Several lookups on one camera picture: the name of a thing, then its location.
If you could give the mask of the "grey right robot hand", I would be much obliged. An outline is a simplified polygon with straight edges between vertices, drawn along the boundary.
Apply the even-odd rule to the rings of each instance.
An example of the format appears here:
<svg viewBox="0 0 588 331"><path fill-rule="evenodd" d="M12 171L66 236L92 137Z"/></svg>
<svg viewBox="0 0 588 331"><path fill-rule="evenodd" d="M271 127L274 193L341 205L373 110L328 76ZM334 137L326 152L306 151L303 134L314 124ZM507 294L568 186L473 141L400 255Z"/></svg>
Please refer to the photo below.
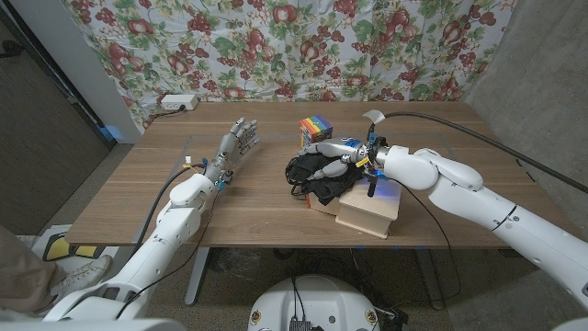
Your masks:
<svg viewBox="0 0 588 331"><path fill-rule="evenodd" d="M358 139L344 137L326 139L318 143L311 143L303 147L297 156L306 154L321 154L325 157L335 157L335 160L323 168L314 171L308 180L318 180L325 177L340 177L349 166L355 168L367 166L374 160L373 149Z"/></svg>

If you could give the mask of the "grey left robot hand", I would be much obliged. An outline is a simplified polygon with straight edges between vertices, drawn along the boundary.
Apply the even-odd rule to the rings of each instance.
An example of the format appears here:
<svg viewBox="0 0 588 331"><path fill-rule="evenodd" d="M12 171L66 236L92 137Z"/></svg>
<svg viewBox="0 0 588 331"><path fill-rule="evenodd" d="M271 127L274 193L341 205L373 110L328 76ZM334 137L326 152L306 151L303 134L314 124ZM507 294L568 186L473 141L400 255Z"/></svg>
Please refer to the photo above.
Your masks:
<svg viewBox="0 0 588 331"><path fill-rule="evenodd" d="M220 145L212 160L208 163L205 176L221 188L232 181L233 169L241 158L247 154L258 141L256 135L257 120L238 119L220 140Z"/></svg>

